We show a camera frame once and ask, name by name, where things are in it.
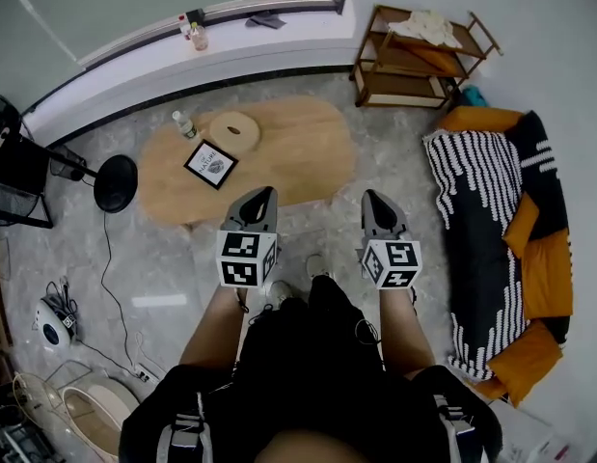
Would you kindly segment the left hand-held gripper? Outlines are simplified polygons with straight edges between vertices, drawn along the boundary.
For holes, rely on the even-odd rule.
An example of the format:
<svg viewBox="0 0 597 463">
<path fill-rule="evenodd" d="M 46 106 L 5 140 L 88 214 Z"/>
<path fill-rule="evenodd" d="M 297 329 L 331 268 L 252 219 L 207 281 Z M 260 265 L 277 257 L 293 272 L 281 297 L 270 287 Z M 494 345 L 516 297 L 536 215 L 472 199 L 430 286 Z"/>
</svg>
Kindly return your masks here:
<svg viewBox="0 0 597 463">
<path fill-rule="evenodd" d="M 216 265 L 222 286 L 264 285 L 278 260 L 278 192 L 254 189 L 234 201 L 216 237 Z"/>
</svg>

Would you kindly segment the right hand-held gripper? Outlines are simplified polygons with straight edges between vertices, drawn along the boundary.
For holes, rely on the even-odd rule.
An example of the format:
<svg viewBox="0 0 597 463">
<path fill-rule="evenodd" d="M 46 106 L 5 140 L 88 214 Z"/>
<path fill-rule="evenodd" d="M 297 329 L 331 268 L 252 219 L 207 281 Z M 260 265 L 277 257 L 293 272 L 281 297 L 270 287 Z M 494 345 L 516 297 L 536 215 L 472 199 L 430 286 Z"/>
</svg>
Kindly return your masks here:
<svg viewBox="0 0 597 463">
<path fill-rule="evenodd" d="M 362 196 L 361 209 L 365 276 L 378 290 L 409 289 L 422 271 L 422 254 L 421 244 L 407 232 L 404 211 L 372 189 Z"/>
</svg>

